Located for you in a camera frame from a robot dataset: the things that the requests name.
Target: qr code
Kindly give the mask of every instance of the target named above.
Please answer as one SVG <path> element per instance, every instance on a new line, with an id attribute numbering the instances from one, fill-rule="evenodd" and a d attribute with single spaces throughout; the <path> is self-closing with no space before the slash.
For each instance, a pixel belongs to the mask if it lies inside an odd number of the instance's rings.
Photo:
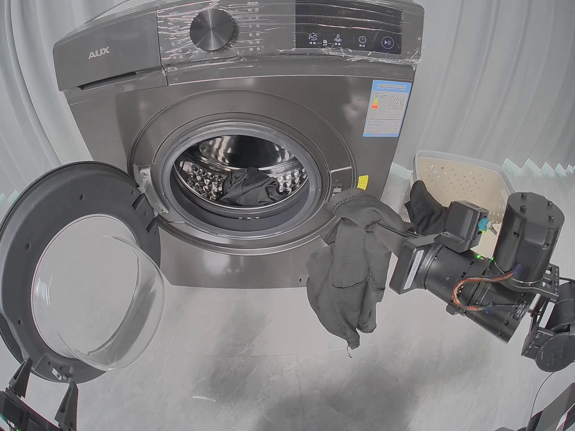
<path id="1" fill-rule="evenodd" d="M 390 96 L 388 110 L 403 110 L 406 96 Z"/>

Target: orange braided cable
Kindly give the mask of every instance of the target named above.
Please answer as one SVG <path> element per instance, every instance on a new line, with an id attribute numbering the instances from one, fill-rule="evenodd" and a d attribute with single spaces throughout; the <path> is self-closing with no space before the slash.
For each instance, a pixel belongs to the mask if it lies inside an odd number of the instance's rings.
<path id="1" fill-rule="evenodd" d="M 485 306 L 481 305 L 464 305 L 459 301 L 458 292 L 466 283 L 499 283 L 505 281 L 514 275 L 514 271 L 509 271 L 500 277 L 466 277 L 465 279 L 459 281 L 456 286 L 451 291 L 451 299 L 460 309 L 470 311 L 470 312 L 480 312 L 485 310 Z"/>

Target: energy label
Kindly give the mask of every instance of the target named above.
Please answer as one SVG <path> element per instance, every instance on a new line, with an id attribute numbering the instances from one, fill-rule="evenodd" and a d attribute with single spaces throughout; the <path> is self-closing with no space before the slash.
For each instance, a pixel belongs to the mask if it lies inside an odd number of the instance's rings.
<path id="1" fill-rule="evenodd" d="M 411 83 L 373 80 L 363 137 L 398 137 Z"/>

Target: door hinge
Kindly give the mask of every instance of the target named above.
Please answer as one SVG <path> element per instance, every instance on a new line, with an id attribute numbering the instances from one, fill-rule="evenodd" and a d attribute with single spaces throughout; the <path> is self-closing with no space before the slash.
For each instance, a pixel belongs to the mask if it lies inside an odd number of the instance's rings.
<path id="1" fill-rule="evenodd" d="M 152 206 L 154 210 L 154 216 L 159 214 L 167 214 L 168 210 L 160 201 L 158 194 L 154 188 L 154 184 L 152 183 L 152 171 L 149 168 L 140 169 L 140 179 L 141 183 L 138 186 L 138 190 L 143 193 L 146 198 L 148 199 L 149 204 Z"/>

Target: floor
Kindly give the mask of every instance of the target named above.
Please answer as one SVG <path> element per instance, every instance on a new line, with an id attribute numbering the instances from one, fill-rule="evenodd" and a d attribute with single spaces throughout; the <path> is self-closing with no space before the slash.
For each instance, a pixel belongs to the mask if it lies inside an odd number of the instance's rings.
<path id="1" fill-rule="evenodd" d="M 568 221 L 554 262 L 574 276 L 575 176 L 511 167 L 516 190 L 544 194 Z M 384 200 L 398 209 L 407 181 L 391 173 Z M 525 319 L 508 345 L 450 316 L 424 291 L 386 291 L 378 327 L 361 346 L 328 334 L 305 289 L 169 287 L 149 349 L 132 365 L 79 386 L 78 429 L 459 430 L 525 426 L 547 377 L 520 356 Z M 0 347 L 5 381 L 17 363 Z M 539 393 L 544 407 L 575 379 L 575 364 Z M 32 378 L 26 400 L 52 418 L 65 385 Z"/>

